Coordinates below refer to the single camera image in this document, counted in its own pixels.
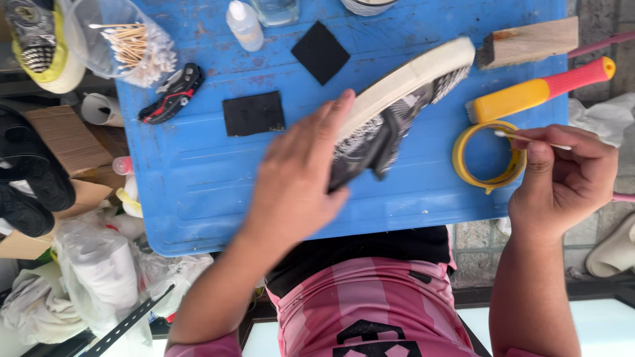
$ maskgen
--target pink shirt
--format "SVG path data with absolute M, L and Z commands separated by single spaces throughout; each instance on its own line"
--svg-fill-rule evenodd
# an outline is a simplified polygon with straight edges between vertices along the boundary
M 447 264 L 358 258 L 323 269 L 282 299 L 269 292 L 283 357 L 473 356 Z M 238 357 L 231 335 L 173 346 L 166 357 Z M 508 357 L 536 356 L 512 349 Z

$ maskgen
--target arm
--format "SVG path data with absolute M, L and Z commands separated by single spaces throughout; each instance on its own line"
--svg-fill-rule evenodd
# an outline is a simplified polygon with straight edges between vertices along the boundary
M 542 356 L 580 356 L 565 290 L 562 237 L 611 200 L 617 149 L 569 126 L 519 130 L 519 135 L 573 149 L 512 143 L 527 149 L 527 169 L 509 200 L 512 236 L 490 301 L 494 356 L 505 356 L 512 347 Z
M 295 244 L 327 224 L 348 197 L 326 193 L 337 130 L 355 99 L 334 102 L 274 139 L 258 170 L 242 228 L 187 292 L 170 328 L 174 344 L 216 340 L 238 328 L 258 280 Z

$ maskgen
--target blue plastic tray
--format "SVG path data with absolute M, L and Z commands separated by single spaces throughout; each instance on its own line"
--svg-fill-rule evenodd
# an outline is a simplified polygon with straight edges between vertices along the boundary
M 165 256 L 212 252 L 227 244 L 249 206 L 264 149 L 278 135 L 227 137 L 221 101 L 279 90 L 290 125 L 345 88 L 360 91 L 415 54 L 459 35 L 469 36 L 478 47 L 491 31 L 565 16 L 564 0 L 400 0 L 375 17 L 353 15 L 337 0 L 300 0 L 299 23 L 265 29 L 264 48 L 248 53 L 225 23 L 229 1 L 135 2 L 172 36 L 182 63 L 195 62 L 207 74 L 178 116 L 158 126 L 136 120 L 157 95 L 117 82 L 148 240 Z M 351 54 L 324 86 L 290 52 L 316 20 Z M 454 140 L 469 125 L 464 104 L 565 70 L 564 55 L 490 71 L 473 67 L 440 103 L 422 110 L 385 181 L 366 172 L 351 182 L 351 200 L 312 238 L 507 215 L 507 201 L 520 180 L 486 196 L 452 167 Z M 566 96 L 505 120 L 520 128 L 564 124 Z M 498 143 L 493 137 L 471 142 L 469 166 L 480 175 L 496 174 L 507 155 L 495 148 Z

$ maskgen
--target tiled floor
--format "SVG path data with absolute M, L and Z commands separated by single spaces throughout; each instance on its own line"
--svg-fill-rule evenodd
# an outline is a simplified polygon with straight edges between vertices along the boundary
M 589 44 L 614 33 L 635 30 L 635 0 L 568 0 L 570 16 L 580 17 L 580 44 Z M 570 61 L 578 67 L 606 55 L 615 60 L 617 72 L 609 83 L 600 83 L 574 91 L 571 95 L 587 107 L 618 95 L 635 92 L 635 41 L 613 45 Z M 635 125 L 624 133 L 620 164 L 614 190 L 635 193 Z M 635 204 L 612 202 L 593 213 L 565 235 L 565 267 L 586 273 L 584 260 L 597 243 L 609 235 L 626 215 L 635 212 Z M 466 222 L 450 227 L 453 253 L 458 265 L 456 287 L 491 285 L 507 236 L 494 226 L 495 220 Z

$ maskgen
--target masking tape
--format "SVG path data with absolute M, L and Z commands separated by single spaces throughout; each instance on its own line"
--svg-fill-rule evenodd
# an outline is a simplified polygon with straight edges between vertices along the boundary
M 509 161 L 509 165 L 507 165 L 507 169 L 505 169 L 504 173 L 490 180 L 479 180 L 478 178 L 476 178 L 467 170 L 467 165 L 465 165 L 465 147 L 467 146 L 467 142 L 477 131 L 485 128 L 489 128 L 492 130 L 503 130 L 507 133 L 514 133 L 516 130 L 518 130 L 518 128 L 516 128 L 514 125 L 499 120 L 489 121 L 487 123 L 476 124 L 468 127 L 461 133 L 461 135 L 458 136 L 457 141 L 454 142 L 454 147 L 452 148 L 452 165 L 454 166 L 454 170 L 457 172 L 458 176 L 462 178 L 463 181 L 467 182 L 470 185 L 483 187 L 485 188 L 485 193 L 490 194 L 491 190 L 498 187 L 503 187 L 518 178 L 518 175 L 520 175 L 520 173 L 523 172 L 525 168 L 526 156 L 524 150 L 512 148 L 512 158 Z

